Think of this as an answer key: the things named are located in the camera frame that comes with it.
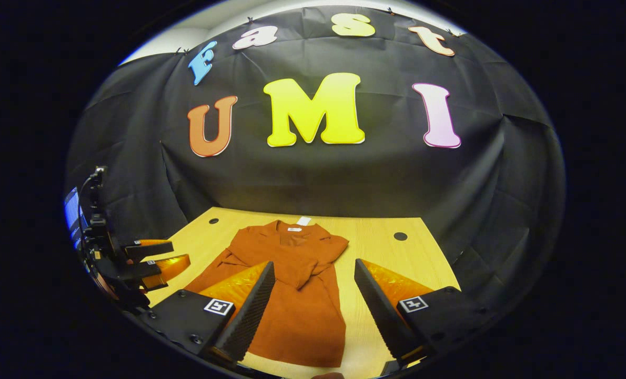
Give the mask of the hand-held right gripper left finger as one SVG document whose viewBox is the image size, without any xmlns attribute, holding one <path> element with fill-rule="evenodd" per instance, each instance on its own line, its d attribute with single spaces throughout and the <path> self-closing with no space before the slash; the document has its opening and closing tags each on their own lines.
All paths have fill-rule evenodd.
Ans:
<svg viewBox="0 0 626 379">
<path fill-rule="evenodd" d="M 255 338 L 275 281 L 273 262 L 264 261 L 203 291 L 178 290 L 137 320 L 194 356 L 236 364 Z"/>
</svg>

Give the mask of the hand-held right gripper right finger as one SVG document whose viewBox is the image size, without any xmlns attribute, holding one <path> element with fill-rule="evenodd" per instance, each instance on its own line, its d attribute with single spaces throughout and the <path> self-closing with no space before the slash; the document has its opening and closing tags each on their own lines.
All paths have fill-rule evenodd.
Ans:
<svg viewBox="0 0 626 379">
<path fill-rule="evenodd" d="M 433 361 L 457 350 L 497 319 L 455 286 L 432 290 L 373 262 L 356 259 L 354 279 L 392 357 Z"/>
</svg>

